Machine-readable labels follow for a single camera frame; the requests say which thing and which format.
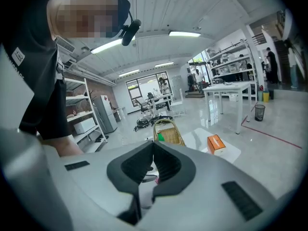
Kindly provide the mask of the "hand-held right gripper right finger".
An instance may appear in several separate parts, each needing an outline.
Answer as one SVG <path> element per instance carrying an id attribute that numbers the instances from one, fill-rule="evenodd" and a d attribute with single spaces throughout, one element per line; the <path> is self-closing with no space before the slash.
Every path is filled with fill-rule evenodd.
<path id="1" fill-rule="evenodd" d="M 260 231 L 288 200 L 218 156 L 166 142 L 153 153 L 160 180 L 143 231 Z"/>

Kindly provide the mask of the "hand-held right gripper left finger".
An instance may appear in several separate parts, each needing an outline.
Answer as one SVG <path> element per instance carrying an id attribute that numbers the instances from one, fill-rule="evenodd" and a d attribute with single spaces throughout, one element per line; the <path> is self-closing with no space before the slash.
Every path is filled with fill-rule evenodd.
<path id="1" fill-rule="evenodd" d="M 86 198 L 92 204 L 125 223 L 141 219 L 139 185 L 153 162 L 152 141 L 129 144 L 60 157 L 47 150 L 47 160 L 57 188 L 76 203 Z"/>

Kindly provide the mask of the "woven wicker basket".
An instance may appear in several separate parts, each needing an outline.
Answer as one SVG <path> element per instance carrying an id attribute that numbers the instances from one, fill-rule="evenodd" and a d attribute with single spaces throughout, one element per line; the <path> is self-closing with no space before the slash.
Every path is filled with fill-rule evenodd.
<path id="1" fill-rule="evenodd" d="M 172 127 L 157 131 L 156 127 L 161 124 L 171 124 Z M 164 142 L 185 146 L 185 142 L 178 130 L 178 127 L 176 126 L 174 121 L 170 119 L 159 119 L 158 121 L 156 121 L 153 126 L 153 131 L 154 131 L 154 141 L 159 141 L 158 133 L 161 133 L 165 138 Z"/>

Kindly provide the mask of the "person's left forearm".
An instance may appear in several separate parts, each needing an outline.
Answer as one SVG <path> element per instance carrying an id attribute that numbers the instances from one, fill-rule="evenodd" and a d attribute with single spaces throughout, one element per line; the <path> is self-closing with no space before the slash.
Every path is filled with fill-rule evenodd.
<path id="1" fill-rule="evenodd" d="M 84 152 L 70 139 L 69 136 L 43 140 L 42 144 L 54 147 L 60 157 L 84 154 Z"/>

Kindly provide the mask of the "orange tissue box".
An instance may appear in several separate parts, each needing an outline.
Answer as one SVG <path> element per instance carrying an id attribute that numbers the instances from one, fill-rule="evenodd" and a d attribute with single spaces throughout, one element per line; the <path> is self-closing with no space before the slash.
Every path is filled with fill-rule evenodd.
<path id="1" fill-rule="evenodd" d="M 207 148 L 212 155 L 222 155 L 226 151 L 226 145 L 221 138 L 215 134 L 207 137 Z"/>

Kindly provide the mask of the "grey fridge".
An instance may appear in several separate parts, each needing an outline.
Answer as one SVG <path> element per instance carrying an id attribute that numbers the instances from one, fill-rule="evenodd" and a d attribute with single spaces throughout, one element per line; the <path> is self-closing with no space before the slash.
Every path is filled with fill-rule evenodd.
<path id="1" fill-rule="evenodd" d="M 109 134 L 117 129 L 117 122 L 106 95 L 94 98 L 93 107 L 104 134 Z"/>

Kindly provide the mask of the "white microwave box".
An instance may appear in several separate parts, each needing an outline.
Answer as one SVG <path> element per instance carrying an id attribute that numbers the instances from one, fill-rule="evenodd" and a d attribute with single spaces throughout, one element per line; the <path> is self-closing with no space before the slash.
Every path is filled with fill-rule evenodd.
<path id="1" fill-rule="evenodd" d="M 86 120 L 83 120 L 81 122 L 74 124 L 74 129 L 75 129 L 77 134 L 82 134 L 82 133 L 85 133 L 88 130 L 92 129 L 95 126 L 96 126 L 95 121 L 91 117 L 91 118 L 88 118 Z"/>

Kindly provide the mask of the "black office chair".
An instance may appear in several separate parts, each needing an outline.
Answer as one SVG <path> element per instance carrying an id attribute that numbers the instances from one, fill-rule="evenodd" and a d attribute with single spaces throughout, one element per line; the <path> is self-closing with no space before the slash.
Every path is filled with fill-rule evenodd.
<path id="1" fill-rule="evenodd" d="M 145 117 L 154 116 L 151 103 L 147 103 L 142 97 L 137 98 L 136 101 L 140 107 L 141 113 L 144 114 Z"/>

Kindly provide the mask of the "white desk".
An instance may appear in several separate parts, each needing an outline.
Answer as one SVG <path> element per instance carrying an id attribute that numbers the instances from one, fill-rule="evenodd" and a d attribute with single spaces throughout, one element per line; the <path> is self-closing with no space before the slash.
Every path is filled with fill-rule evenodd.
<path id="1" fill-rule="evenodd" d="M 150 102 L 154 107 L 156 107 L 158 104 L 165 104 L 168 111 L 170 111 L 171 101 L 172 101 L 171 93 L 163 94 L 162 96 L 150 99 Z"/>
<path id="2" fill-rule="evenodd" d="M 211 87 L 207 87 L 203 89 L 205 95 L 205 109 L 207 114 L 207 120 L 211 121 L 210 115 L 210 106 L 208 100 L 208 93 L 215 93 L 217 92 L 219 95 L 219 102 L 220 102 L 220 113 L 223 114 L 223 103 L 222 103 L 222 92 L 236 92 L 238 94 L 238 104 L 237 104 L 237 123 L 236 123 L 236 134 L 240 134 L 242 121 L 243 121 L 243 91 L 248 91 L 248 113 L 246 121 L 250 121 L 251 117 L 251 109 L 252 109 L 252 94 L 251 94 L 251 83 L 250 82 L 237 82 L 229 85 L 225 84 L 216 84 Z"/>

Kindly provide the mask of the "black framed window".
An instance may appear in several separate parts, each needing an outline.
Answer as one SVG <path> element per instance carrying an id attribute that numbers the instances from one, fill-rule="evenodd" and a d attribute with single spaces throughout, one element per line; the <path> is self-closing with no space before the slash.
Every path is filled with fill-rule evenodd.
<path id="1" fill-rule="evenodd" d="M 134 113 L 140 110 L 137 103 L 138 98 L 146 100 L 148 99 L 148 93 L 151 93 L 155 97 L 163 95 L 160 90 L 160 79 L 164 80 L 167 87 L 165 93 L 171 93 L 172 90 L 167 71 L 125 81 L 125 87 L 127 88 L 129 99 L 128 104 L 126 104 L 125 107 L 128 109 L 128 113 Z"/>

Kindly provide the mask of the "white metal shelf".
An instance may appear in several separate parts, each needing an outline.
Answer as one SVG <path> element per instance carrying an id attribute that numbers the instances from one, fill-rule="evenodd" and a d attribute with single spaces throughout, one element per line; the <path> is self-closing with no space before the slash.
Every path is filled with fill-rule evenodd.
<path id="1" fill-rule="evenodd" d="M 94 153 L 107 143 L 96 116 L 90 97 L 87 81 L 65 78 L 66 82 L 66 118 L 71 129 L 71 139 L 85 153 Z M 96 126 L 85 133 L 77 134 L 74 124 L 93 118 Z"/>

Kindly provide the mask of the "black mesh trash bin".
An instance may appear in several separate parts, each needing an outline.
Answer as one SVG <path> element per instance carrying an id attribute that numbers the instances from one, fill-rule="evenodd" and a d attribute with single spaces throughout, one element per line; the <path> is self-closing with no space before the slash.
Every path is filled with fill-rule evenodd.
<path id="1" fill-rule="evenodd" d="M 255 120 L 262 121 L 264 118 L 265 106 L 262 104 L 255 105 Z"/>

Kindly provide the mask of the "white storage shelf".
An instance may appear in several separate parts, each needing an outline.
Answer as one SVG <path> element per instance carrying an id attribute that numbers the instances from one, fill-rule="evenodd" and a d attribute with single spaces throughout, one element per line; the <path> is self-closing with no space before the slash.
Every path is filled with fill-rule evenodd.
<path id="1" fill-rule="evenodd" d="M 250 47 L 246 40 L 218 52 L 210 52 L 207 63 L 213 83 L 249 82 L 252 97 L 257 97 L 258 79 Z"/>

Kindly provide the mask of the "person's black shirt torso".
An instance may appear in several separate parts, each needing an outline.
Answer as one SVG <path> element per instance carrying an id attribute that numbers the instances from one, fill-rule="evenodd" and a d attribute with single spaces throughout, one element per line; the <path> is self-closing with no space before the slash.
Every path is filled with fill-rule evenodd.
<path id="1" fill-rule="evenodd" d="M 38 132 L 44 140 L 70 135 L 63 67 L 47 19 L 49 1 L 11 0 L 10 5 L 0 2 L 5 9 L 0 40 L 14 70 L 34 93 L 19 128 L 33 135 Z"/>

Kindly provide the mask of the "white air conditioner unit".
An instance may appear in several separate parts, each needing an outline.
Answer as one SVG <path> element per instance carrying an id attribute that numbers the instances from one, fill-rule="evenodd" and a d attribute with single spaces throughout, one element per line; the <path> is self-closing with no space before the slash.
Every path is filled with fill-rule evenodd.
<path id="1" fill-rule="evenodd" d="M 68 53 L 74 53 L 75 51 L 75 46 L 72 45 L 70 42 L 67 40 L 63 39 L 62 37 L 57 37 L 56 39 L 57 45 L 64 51 Z"/>

